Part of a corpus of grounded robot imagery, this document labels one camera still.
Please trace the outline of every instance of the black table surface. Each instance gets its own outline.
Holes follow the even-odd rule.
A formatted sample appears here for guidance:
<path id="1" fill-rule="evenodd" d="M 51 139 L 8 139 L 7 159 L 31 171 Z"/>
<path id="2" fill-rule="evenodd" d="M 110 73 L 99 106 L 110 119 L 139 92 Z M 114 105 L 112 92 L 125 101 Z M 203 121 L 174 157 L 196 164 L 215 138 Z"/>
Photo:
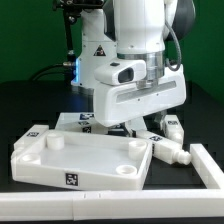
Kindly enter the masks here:
<path id="1" fill-rule="evenodd" d="M 13 144 L 34 124 L 44 124 L 49 125 L 51 129 L 55 128 L 61 112 L 92 112 L 93 98 L 72 92 L 70 86 L 60 81 L 13 81 L 0 84 L 0 102 L 0 193 L 66 191 L 66 189 L 13 181 L 10 166 Z M 190 144 L 193 143 L 203 144 L 223 170 L 224 106 L 198 85 L 187 83 L 186 102 L 184 105 L 168 110 L 168 114 L 178 115 L 183 125 L 184 149 L 189 150 Z M 148 129 L 158 133 L 158 126 L 153 123 L 153 120 L 154 115 L 145 117 Z M 192 165 L 174 164 L 170 166 L 155 158 L 152 159 L 144 185 L 144 189 L 203 188 L 205 186 Z M 214 224 L 224 223 L 224 217 L 77 221 L 79 222 Z"/>

